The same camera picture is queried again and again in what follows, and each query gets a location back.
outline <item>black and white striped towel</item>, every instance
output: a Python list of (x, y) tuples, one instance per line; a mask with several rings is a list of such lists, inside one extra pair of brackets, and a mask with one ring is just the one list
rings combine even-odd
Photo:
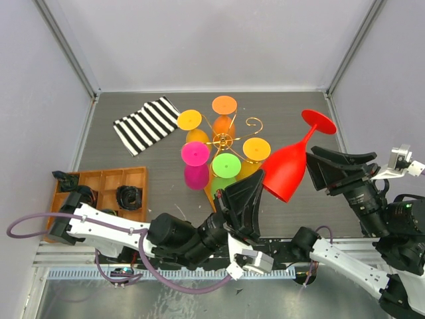
[(163, 96), (114, 122), (114, 129), (132, 156), (162, 140), (177, 128), (180, 112)]

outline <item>black cable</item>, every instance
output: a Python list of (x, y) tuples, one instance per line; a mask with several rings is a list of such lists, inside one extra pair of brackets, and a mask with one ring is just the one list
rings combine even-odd
[(127, 211), (135, 211), (141, 207), (141, 189), (134, 186), (119, 186), (117, 188), (117, 203)]
[(286, 269), (288, 269), (288, 268), (290, 268), (292, 265), (294, 265), (294, 264), (298, 264), (298, 263), (300, 263), (301, 261), (296, 261), (296, 262), (294, 262), (294, 263), (290, 263), (288, 266), (286, 266)]
[(413, 198), (413, 199), (425, 199), (424, 196), (420, 196), (420, 195), (400, 194), (400, 195), (397, 195), (396, 198), (394, 198), (394, 203), (398, 203), (399, 201), (403, 201), (405, 197), (410, 197), (410, 198)]
[(98, 192), (94, 191), (86, 185), (79, 185), (76, 187), (76, 192), (81, 194), (81, 200), (83, 203), (86, 203), (94, 208), (96, 208), (96, 203), (98, 201)]
[(105, 209), (101, 209), (100, 211), (108, 215), (118, 216), (117, 212), (114, 211), (113, 209), (105, 208)]
[(78, 175), (70, 175), (63, 171), (53, 171), (53, 177), (59, 181), (59, 191), (67, 193), (75, 191), (78, 186)]

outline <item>wooden tray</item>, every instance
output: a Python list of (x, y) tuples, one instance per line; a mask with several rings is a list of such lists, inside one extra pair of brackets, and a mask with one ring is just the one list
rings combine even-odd
[[(146, 222), (147, 211), (147, 169), (146, 167), (131, 167), (118, 169), (104, 169), (102, 171), (75, 171), (69, 173), (79, 176), (79, 185), (87, 185), (98, 192), (98, 202), (96, 209), (113, 209), (118, 213), (118, 217), (123, 217), (131, 221)], [(116, 201), (116, 189), (121, 186), (136, 186), (142, 190), (141, 208), (136, 211), (126, 211), (120, 209)], [(50, 211), (57, 213), (68, 197), (69, 193), (59, 191), (59, 182), (56, 181)], [(46, 229), (50, 229), (54, 217), (49, 217)], [(44, 240), (53, 243), (46, 236)]]

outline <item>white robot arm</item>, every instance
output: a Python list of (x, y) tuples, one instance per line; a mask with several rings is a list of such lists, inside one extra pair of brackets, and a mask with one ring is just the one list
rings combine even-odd
[(214, 201), (217, 213), (208, 216), (197, 228), (166, 213), (151, 223), (130, 221), (81, 203), (80, 195), (71, 193), (61, 211), (79, 218), (55, 219), (47, 236), (68, 245), (83, 241), (102, 255), (116, 258), (124, 247), (138, 251), (140, 230), (147, 229), (143, 252), (148, 257), (196, 269), (221, 247), (227, 246), (230, 257), (227, 271), (233, 279), (239, 279), (244, 271), (264, 274), (272, 270), (274, 260), (252, 248), (260, 237), (258, 205), (255, 209), (245, 209), (247, 205), (253, 207), (251, 202), (259, 202), (263, 176), (264, 172), (259, 171), (227, 187), (226, 191), (217, 191)]
[(385, 199), (376, 179), (419, 176), (425, 165), (412, 161), (408, 146), (393, 149), (384, 169), (375, 163), (375, 153), (350, 155), (313, 147), (307, 153), (307, 168), (316, 190), (330, 196), (343, 194), (369, 237), (380, 237), (375, 249), (396, 274), (387, 274), (336, 249), (315, 231), (302, 227), (292, 239), (294, 253), (309, 256), (344, 274), (395, 318), (425, 318), (425, 197), (399, 195), (394, 203)]
[(379, 172), (371, 179), (399, 178), (405, 176), (406, 173), (414, 177), (425, 174), (425, 164), (414, 161), (409, 148), (410, 145), (407, 144), (402, 144), (399, 148), (393, 148), (388, 164), (382, 166)]

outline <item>gray table surface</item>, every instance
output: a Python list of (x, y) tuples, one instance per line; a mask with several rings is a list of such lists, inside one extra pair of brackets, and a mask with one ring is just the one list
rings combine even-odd
[[(126, 150), (112, 128), (114, 120), (137, 111), (144, 102), (156, 100), (160, 93), (104, 93), (94, 112), (79, 170), (146, 166), (149, 170), (149, 218), (168, 212), (187, 218), (198, 226), (212, 209), (203, 191), (192, 191), (183, 179), (184, 163), (180, 149), (186, 132), (176, 130), (136, 157)], [(168, 93), (165, 94), (182, 112), (196, 109), (214, 121), (211, 102), (220, 95), (238, 101), (236, 135), (252, 132), (245, 126), (247, 117), (258, 117), (264, 123), (258, 137), (269, 141), (272, 151), (300, 141), (309, 130), (301, 111), (311, 108), (329, 115), (320, 92), (235, 92), (235, 93)], [(235, 149), (242, 150), (242, 142)], [(322, 146), (338, 150), (335, 136), (316, 132), (309, 147)], [(300, 226), (316, 228), (329, 225), (336, 237), (361, 237), (357, 218), (342, 197), (328, 197), (317, 192), (306, 173), (292, 200), (286, 204), (263, 192), (260, 206), (260, 230), (263, 236), (293, 237)]]

